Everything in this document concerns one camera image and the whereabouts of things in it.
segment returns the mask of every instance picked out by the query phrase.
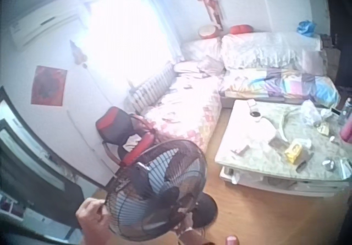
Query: bottle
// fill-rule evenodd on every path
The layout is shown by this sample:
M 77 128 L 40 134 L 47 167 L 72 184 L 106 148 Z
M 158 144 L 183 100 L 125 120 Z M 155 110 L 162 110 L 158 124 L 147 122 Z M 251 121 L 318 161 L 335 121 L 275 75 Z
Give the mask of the bottle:
M 345 125 L 345 123 L 347 122 L 347 120 L 349 119 L 349 117 L 352 114 L 352 99 L 348 98 L 346 100 L 345 105 L 343 106 L 342 110 L 341 110 L 341 114 L 337 120 L 337 122 L 343 126 Z
M 349 117 L 346 124 L 340 130 L 340 137 L 343 141 L 352 144 L 352 116 Z

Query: plastic bag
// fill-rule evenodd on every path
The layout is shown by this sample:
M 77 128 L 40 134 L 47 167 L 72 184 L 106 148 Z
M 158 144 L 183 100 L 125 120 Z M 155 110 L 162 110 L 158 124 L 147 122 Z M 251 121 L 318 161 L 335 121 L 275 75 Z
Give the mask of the plastic bag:
M 308 126 L 319 126 L 322 122 L 321 115 L 310 100 L 304 101 L 301 106 L 301 119 Z
M 298 24 L 297 32 L 307 37 L 313 37 L 315 26 L 316 24 L 312 21 L 302 21 Z

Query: air conditioner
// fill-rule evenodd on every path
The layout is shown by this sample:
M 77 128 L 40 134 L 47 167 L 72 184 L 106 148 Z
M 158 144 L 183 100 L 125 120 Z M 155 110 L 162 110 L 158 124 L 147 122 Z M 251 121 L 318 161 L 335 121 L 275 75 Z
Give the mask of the air conditioner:
M 13 22 L 10 33 L 17 49 L 21 51 L 45 33 L 74 19 L 79 19 L 88 27 L 89 16 L 79 0 L 55 0 Z

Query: marble tabletop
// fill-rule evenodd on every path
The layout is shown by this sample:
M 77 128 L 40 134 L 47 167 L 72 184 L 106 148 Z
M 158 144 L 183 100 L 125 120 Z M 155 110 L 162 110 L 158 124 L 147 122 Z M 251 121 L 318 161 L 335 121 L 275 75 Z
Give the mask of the marble tabletop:
M 300 173 L 296 172 L 297 164 L 287 161 L 282 151 L 270 146 L 266 136 L 270 139 L 273 134 L 266 127 L 262 127 L 249 115 L 249 106 L 245 100 L 236 100 L 232 114 L 220 144 L 215 162 L 223 166 L 237 168 L 241 171 L 257 172 L 264 175 L 309 180 L 309 181 L 343 181 L 339 159 L 352 160 L 352 145 L 339 139 L 339 125 L 337 115 L 332 115 L 327 122 L 330 127 L 330 135 L 335 135 L 337 144 L 329 141 L 329 137 L 320 134 L 316 128 L 303 124 L 300 118 L 300 107 L 297 105 L 276 104 L 257 102 L 257 108 L 262 118 L 269 120 L 274 129 L 274 135 L 279 135 L 279 125 L 282 117 L 287 112 L 283 126 L 284 134 L 289 142 L 295 138 L 311 139 L 313 153 L 307 166 Z M 249 144 L 241 155 L 233 152 L 238 141 L 246 141 Z M 336 169 L 333 172 L 327 171 L 322 162 L 325 158 L 332 158 L 336 162 Z

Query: wooden floor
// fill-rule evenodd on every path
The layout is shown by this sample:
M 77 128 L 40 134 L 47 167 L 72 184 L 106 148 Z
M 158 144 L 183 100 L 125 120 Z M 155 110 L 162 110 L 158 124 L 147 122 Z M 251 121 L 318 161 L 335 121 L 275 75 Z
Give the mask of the wooden floor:
M 230 113 L 231 110 L 222 110 L 206 153 L 205 192 L 213 196 L 219 209 L 216 221 L 206 230 L 207 238 L 215 244 L 224 244 L 229 235 L 237 235 L 241 245 L 334 244 L 347 210 L 347 192 L 333 198 L 307 198 L 233 186 L 219 178 L 221 168 L 214 158 Z M 114 238 L 109 244 L 177 244 L 177 240 L 169 232 L 149 242 Z

